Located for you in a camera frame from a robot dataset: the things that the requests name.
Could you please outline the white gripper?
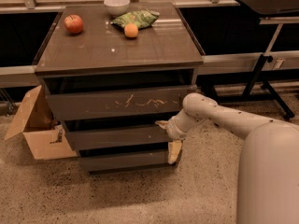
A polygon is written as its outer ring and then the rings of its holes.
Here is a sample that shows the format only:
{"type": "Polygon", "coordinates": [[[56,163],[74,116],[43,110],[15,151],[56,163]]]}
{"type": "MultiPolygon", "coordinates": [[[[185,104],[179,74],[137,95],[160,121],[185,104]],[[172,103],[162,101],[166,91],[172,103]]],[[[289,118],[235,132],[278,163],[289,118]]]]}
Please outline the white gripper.
{"type": "Polygon", "coordinates": [[[168,143],[168,163],[173,164],[177,161],[182,148],[182,142],[180,140],[185,139],[186,133],[177,126],[174,117],[172,117],[169,121],[157,120],[155,124],[164,130],[166,129],[169,137],[172,140],[176,140],[168,143]]]}

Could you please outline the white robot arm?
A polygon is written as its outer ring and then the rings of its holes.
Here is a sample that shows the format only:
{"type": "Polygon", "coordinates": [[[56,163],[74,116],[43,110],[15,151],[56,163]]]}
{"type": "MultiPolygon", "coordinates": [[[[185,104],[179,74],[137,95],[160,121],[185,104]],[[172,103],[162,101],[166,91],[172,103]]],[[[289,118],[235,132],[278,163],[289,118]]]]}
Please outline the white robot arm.
{"type": "Polygon", "coordinates": [[[170,138],[169,163],[177,160],[187,132],[208,119],[244,141],[236,224],[299,224],[299,126],[190,93],[179,113],[155,122],[170,138]]]}

